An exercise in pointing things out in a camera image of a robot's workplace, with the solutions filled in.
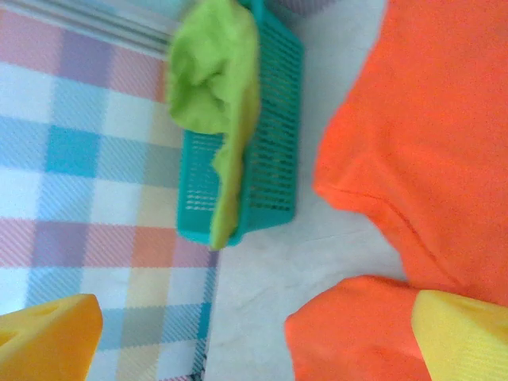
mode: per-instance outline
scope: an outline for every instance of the orange t-shirt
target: orange t-shirt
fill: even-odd
[[[390,0],[314,188],[368,215],[412,286],[508,306],[508,1]]]

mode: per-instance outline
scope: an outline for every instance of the white surface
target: white surface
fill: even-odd
[[[345,277],[404,276],[398,254],[367,218],[333,210],[310,187],[324,128],[383,11],[384,0],[342,0],[297,26],[306,46],[297,216],[222,251],[206,381],[292,380],[287,315]]]

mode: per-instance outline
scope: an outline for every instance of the checkered fabric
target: checkered fabric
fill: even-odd
[[[164,62],[0,8],[0,314],[97,295],[89,380],[202,370],[217,253],[179,238]]]

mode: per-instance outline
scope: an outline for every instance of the plastic basket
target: plastic basket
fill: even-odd
[[[241,1],[260,33],[261,113],[244,154],[239,221],[228,245],[249,231],[289,222],[294,216],[303,46],[264,8]],[[211,163],[221,135],[185,131],[179,180],[177,230],[190,241],[210,243],[210,223],[219,193]]]

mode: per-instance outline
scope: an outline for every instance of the pastel plaid cloth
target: pastel plaid cloth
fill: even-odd
[[[0,8],[0,314],[96,294],[89,380],[202,370],[217,253],[175,234],[164,62]]]

